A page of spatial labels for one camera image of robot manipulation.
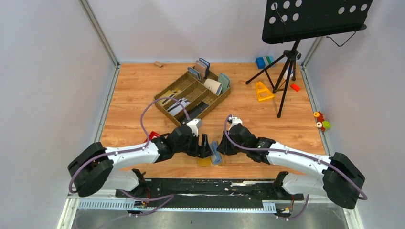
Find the yellow leather card holder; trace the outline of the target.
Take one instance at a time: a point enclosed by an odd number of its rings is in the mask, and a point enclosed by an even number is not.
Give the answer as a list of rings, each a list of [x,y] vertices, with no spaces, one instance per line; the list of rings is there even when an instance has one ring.
[[[200,167],[218,166],[223,163],[222,155],[217,151],[218,142],[212,141],[210,147],[213,151],[212,155],[207,158],[198,158],[197,165]]]

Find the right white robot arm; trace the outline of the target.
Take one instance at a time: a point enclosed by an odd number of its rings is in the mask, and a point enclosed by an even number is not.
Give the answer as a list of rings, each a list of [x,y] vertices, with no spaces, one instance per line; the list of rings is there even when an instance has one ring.
[[[342,153],[326,156],[293,149],[270,138],[255,137],[241,123],[224,125],[217,150],[224,155],[245,153],[255,162],[299,171],[278,174],[272,187],[278,199],[297,194],[323,196],[346,209],[368,199],[362,190],[365,176]]]

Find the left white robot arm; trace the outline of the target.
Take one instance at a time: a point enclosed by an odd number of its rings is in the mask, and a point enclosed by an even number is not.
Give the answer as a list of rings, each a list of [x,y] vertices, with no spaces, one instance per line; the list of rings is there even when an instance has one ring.
[[[197,128],[176,127],[148,142],[134,146],[104,147],[91,143],[67,167],[71,175],[70,193],[88,197],[102,189],[122,189],[135,197],[146,192],[146,184],[139,172],[128,175],[123,168],[138,164],[154,164],[171,159],[176,153],[207,158],[213,153],[207,134],[195,134]]]

